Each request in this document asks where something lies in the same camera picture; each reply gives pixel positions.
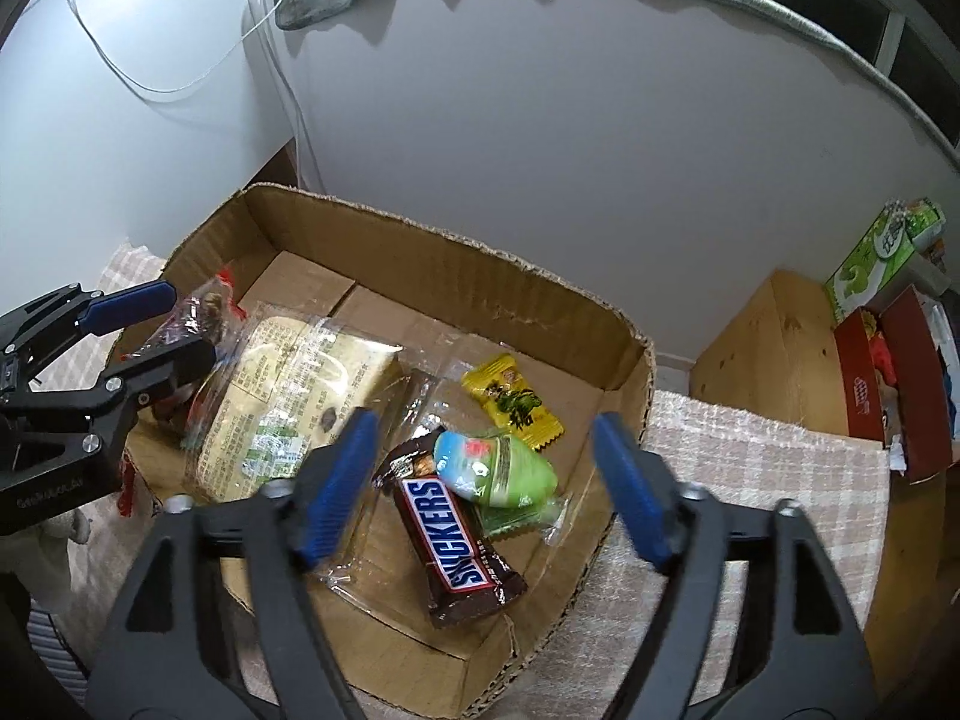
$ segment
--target table surface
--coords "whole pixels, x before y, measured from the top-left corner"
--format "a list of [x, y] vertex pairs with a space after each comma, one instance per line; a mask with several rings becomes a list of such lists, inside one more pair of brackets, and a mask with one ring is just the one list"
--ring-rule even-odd
[[[832, 314], [817, 282], [776, 271], [690, 372], [690, 394], [810, 430], [848, 435]], [[909, 672], [935, 624], [947, 475], [891, 476], [880, 576], [864, 631], [882, 695]]]

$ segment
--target white cable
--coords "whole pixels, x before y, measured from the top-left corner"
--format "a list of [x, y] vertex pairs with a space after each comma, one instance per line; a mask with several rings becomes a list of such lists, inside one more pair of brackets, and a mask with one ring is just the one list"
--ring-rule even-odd
[[119, 67], [117, 67], [117, 64], [107, 56], [107, 52], [104, 51], [103, 47], [100, 45], [97, 39], [93, 36], [93, 33], [89, 30], [88, 26], [83, 22], [83, 18], [80, 18], [80, 10], [77, 8], [77, 0], [66, 0], [66, 1], [67, 1], [67, 4], [70, 6], [70, 10], [73, 11], [74, 18], [77, 20], [77, 23], [80, 25], [80, 29], [82, 29], [86, 33], [86, 36], [88, 36], [88, 38], [90, 39], [90, 42], [93, 43], [93, 47], [97, 50], [97, 53], [98, 55], [100, 55], [100, 58], [104, 60], [104, 63], [106, 63], [109, 69], [111, 69], [113, 73], [121, 81], [127, 84], [131, 84], [133, 86], [136, 86], [137, 89], [142, 89], [144, 92], [150, 92], [151, 94], [154, 94], [154, 95], [176, 95], [179, 92], [183, 92], [184, 90], [189, 89], [191, 86], [196, 86], [198, 83], [200, 83], [200, 81], [203, 81], [204, 79], [206, 79], [207, 76], [209, 76], [211, 73], [213, 73], [213, 71], [215, 71], [219, 66], [221, 66], [224, 63], [224, 61], [227, 60], [227, 57], [229, 57], [229, 55], [231, 55], [232, 52], [234, 52], [234, 50], [236, 50], [238, 46], [240, 46], [248, 37], [250, 37], [251, 34], [255, 33], [256, 30], [258, 30], [263, 25], [263, 23], [265, 23], [266, 20], [270, 18], [270, 16], [274, 15], [274, 13], [277, 12], [277, 9], [280, 7], [280, 4], [284, 0], [277, 0], [274, 6], [272, 6], [272, 8], [270, 9], [270, 12], [264, 15], [262, 19], [258, 20], [257, 23], [255, 23], [250, 29], [248, 29], [243, 34], [243, 37], [241, 37], [240, 40], [238, 40], [236, 43], [230, 46], [230, 48], [227, 49], [227, 53], [221, 56], [220, 59], [218, 59], [210, 68], [204, 71], [203, 74], [196, 77], [189, 83], [186, 83], [182, 86], [178, 86], [174, 89], [155, 89], [152, 86], [147, 86], [146, 84], [140, 83], [136, 79], [132, 79], [131, 76], [128, 76], [126, 73], [124, 73]]
[[[257, 13], [262, 13], [267, 9], [267, 0], [247, 0], [248, 7], [250, 8], [251, 18], [256, 18]], [[294, 170], [296, 171], [296, 186], [301, 189], [309, 189], [310, 191], [318, 191], [320, 194], [326, 194], [325, 187], [323, 186], [323, 178], [320, 177], [320, 165], [317, 163], [316, 153], [313, 151], [312, 143], [310, 143], [310, 132], [306, 127], [306, 118], [304, 117], [304, 110], [299, 104], [299, 100], [296, 98], [296, 93], [294, 92], [293, 86], [290, 84], [289, 79], [285, 76], [282, 67], [280, 66], [280, 60], [277, 59], [277, 53], [275, 52], [274, 42], [272, 42], [272, 30], [263, 29], [259, 33], [261, 47], [267, 55], [267, 60], [272, 66], [272, 71], [274, 72], [275, 78], [274, 82], [277, 86], [277, 92], [280, 93], [281, 101], [285, 101], [284, 112], [287, 114], [287, 119], [291, 119], [291, 127], [294, 130], [294, 152], [295, 152], [295, 165]], [[304, 170], [301, 165], [304, 162], [304, 153], [309, 153], [310, 163], [313, 167], [313, 178], [314, 181], [311, 182], [310, 186], [307, 186], [306, 181], [304, 180]]]

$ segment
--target checkered cloth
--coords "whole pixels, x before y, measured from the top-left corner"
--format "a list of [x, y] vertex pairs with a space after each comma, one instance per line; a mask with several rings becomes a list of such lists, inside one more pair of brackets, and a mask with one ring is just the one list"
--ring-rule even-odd
[[[163, 261], [124, 245], [104, 271], [105, 293], [156, 278]], [[64, 355], [47, 386], [90, 386], [112, 340], [91, 340]], [[696, 480], [719, 499], [771, 508], [781, 498], [803, 504], [827, 547], [862, 625], [880, 569], [889, 490], [885, 452], [875, 445], [809, 432], [747, 412], [657, 392], [645, 448], [658, 452], [680, 480]], [[93, 519], [88, 546], [71, 544], [74, 602], [58, 620], [81, 658], [89, 661], [107, 613], [152, 516], [152, 498], [137, 480], [132, 518], [117, 514], [115, 496], [85, 507]], [[742, 597], [744, 566], [729, 563], [709, 654], [695, 699], [717, 693], [730, 659]], [[600, 550], [575, 607], [539, 656], [484, 717], [600, 717], [613, 699], [650, 623], [664, 580], [634, 554], [619, 522]], [[256, 646], [256, 629], [239, 606], [234, 629], [251, 692], [272, 696]], [[413, 715], [357, 691], [364, 712], [378, 720]]]

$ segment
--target red box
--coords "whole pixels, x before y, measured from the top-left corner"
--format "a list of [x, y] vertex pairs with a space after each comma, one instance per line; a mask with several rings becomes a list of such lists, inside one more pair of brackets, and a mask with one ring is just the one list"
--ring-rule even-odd
[[[833, 336], [840, 355], [850, 435], [882, 442], [880, 390], [861, 311], [844, 319]], [[913, 287], [890, 304], [878, 324], [896, 370], [907, 479], [918, 482], [946, 470], [952, 462], [952, 426], [940, 358]]]

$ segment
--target blue gripper pad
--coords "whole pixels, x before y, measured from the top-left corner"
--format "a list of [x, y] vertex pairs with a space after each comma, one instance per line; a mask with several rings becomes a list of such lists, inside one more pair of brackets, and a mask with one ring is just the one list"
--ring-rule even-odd
[[613, 412], [593, 420], [593, 459], [637, 557], [666, 570], [679, 553], [680, 523], [677, 481], [664, 459], [640, 449]]
[[370, 484], [377, 431], [376, 414], [355, 409], [336, 442], [304, 460], [296, 484], [306, 518], [293, 548], [308, 568], [336, 552], [360, 493]]
[[80, 317], [80, 331], [106, 336], [144, 319], [169, 313], [176, 304], [176, 290], [167, 281], [149, 281], [128, 290], [95, 298]]

